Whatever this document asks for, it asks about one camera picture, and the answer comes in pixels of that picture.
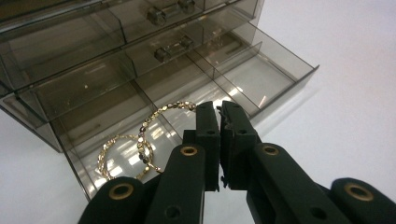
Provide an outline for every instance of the gold chain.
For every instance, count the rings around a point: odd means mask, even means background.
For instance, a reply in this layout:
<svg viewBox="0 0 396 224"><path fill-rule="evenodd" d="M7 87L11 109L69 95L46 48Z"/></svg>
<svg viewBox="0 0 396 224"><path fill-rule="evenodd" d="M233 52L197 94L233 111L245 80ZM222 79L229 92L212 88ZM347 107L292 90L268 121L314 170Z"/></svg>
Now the gold chain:
<svg viewBox="0 0 396 224"><path fill-rule="evenodd" d="M153 164L154 151L152 149L151 143L146 139L145 132L148 129L150 123L154 121L158 116L160 116L163 112L168 109L188 109L190 111L195 112L196 104L192 104L189 101L180 102L177 101L174 104L164 105L160 107L157 111L153 112L150 116L148 116L144 122L142 123L142 127L139 129L139 135L116 135L109 139L104 145L103 149L100 151L98 156L98 170L102 177L106 180L114 179L115 177L110 174L107 169L106 163L106 154L107 151L117 142L117 140L121 138L130 138L133 140L137 140L137 152L139 153L139 159L146 164L145 169L138 174L135 178L141 179L143 175L145 175L150 168L154 169L157 173L162 173L162 169Z"/></svg>

